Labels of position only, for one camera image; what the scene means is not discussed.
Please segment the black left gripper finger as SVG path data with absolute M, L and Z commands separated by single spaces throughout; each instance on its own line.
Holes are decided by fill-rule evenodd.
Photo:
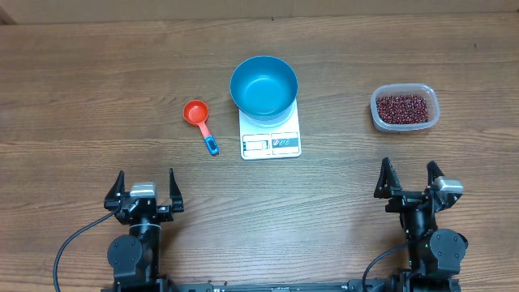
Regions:
M 119 171 L 118 177 L 114 185 L 104 198 L 104 208 L 106 210 L 115 210 L 121 202 L 121 196 L 125 193 L 125 179 L 124 172 Z
M 172 168 L 169 169 L 169 197 L 172 201 L 172 212 L 183 213 L 183 198 L 178 184 L 175 181 L 174 170 Z

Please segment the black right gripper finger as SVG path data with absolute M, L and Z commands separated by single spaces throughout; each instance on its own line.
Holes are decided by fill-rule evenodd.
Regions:
M 374 197 L 378 199 L 391 199 L 402 192 L 401 184 L 392 162 L 385 157 L 381 163 L 380 176 L 375 186 Z
M 427 164 L 427 186 L 432 190 L 439 190 L 443 178 L 444 173 L 441 171 L 437 163 L 435 161 L 430 161 Z

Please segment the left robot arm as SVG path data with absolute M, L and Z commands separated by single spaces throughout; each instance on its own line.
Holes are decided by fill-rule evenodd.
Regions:
M 169 170 L 169 197 L 171 203 L 157 203 L 157 185 L 137 182 L 125 190 L 124 173 L 120 172 L 107 193 L 104 208 L 129 233 L 117 237 L 107 251 L 107 260 L 113 268 L 112 291 L 164 291 L 177 288 L 169 277 L 161 274 L 161 224 L 172 221 L 175 213 L 184 211 L 182 194 Z

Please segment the red measuring scoop blue handle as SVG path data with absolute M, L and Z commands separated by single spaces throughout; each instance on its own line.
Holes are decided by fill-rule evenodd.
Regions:
M 183 109 L 183 117 L 188 123 L 195 125 L 200 129 L 209 153 L 212 156 L 218 155 L 219 148 L 217 142 L 206 125 L 208 119 L 208 106 L 201 100 L 188 101 Z

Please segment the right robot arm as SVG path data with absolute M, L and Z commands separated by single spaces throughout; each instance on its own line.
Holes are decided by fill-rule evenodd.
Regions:
M 399 215 L 405 241 L 377 256 L 362 275 L 364 291 L 459 291 L 461 262 L 469 246 L 462 234 L 438 227 L 435 215 L 451 208 L 463 195 L 459 180 L 448 178 L 439 166 L 427 164 L 427 187 L 422 191 L 405 191 L 389 158 L 381 162 L 380 176 L 374 197 L 386 199 L 387 213 Z M 380 260 L 396 251 L 406 249 L 409 267 L 387 280 L 369 283 L 367 274 Z

